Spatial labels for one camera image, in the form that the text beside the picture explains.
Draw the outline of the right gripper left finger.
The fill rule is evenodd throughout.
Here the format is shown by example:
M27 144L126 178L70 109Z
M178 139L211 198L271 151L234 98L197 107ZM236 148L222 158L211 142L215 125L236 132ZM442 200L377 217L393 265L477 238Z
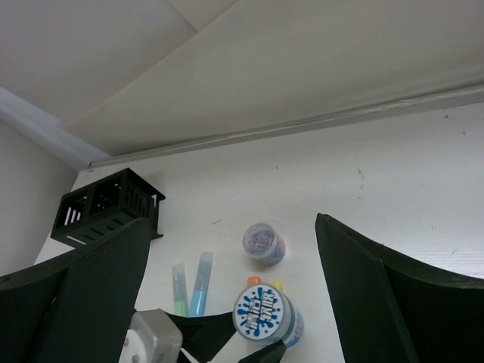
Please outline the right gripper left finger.
M1 278L3 362L117 362L152 228L136 219L92 244Z

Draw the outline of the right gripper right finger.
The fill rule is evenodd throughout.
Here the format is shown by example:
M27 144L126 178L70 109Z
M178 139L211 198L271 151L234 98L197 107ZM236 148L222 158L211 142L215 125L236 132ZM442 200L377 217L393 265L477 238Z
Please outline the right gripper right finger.
M347 362L481 362L483 280L426 264L332 216L318 252Z

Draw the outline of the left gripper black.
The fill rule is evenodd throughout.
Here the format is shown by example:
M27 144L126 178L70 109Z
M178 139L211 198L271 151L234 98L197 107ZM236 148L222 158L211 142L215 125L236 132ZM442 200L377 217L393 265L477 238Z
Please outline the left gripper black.
M181 347L197 362L211 361L235 334L232 313L187 318L167 314L182 335ZM282 342L242 358L239 363L280 363L286 352Z

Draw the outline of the blue-lidded clear jar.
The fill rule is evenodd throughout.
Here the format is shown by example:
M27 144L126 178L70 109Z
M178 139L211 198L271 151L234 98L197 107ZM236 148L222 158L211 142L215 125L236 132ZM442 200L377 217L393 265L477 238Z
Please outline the blue-lidded clear jar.
M254 284L243 290L234 303L232 319L236 331L259 346L281 341L287 349L292 349L304 331L299 310L281 290L270 284Z

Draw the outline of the orange highlighter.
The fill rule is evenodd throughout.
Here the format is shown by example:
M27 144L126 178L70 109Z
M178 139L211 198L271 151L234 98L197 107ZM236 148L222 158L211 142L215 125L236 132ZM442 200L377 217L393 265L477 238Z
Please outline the orange highlighter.
M261 284L261 283L262 283L262 279L259 276L250 276L247 279L248 287L252 287L254 285Z

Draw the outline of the blue highlighter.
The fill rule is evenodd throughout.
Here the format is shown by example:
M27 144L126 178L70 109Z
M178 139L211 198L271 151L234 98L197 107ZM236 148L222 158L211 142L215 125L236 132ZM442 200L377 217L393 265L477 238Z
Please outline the blue highlighter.
M204 315L206 300L208 296L209 280L212 271L213 253L203 252L197 268L197 276L194 282L191 302L189 305L188 315L191 318L201 317Z

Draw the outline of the green highlighter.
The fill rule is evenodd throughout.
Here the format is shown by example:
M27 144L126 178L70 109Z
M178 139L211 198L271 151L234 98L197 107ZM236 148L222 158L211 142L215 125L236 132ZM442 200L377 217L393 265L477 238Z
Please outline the green highlighter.
M188 296L183 263L172 267L172 287L175 314L188 317Z

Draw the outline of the clear jar of paper clips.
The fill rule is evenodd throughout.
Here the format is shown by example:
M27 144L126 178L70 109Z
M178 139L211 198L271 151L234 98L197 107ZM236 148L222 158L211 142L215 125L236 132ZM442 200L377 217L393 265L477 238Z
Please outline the clear jar of paper clips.
M243 235L242 245L249 257L261 265L277 265L286 254L284 239L267 223L251 225Z

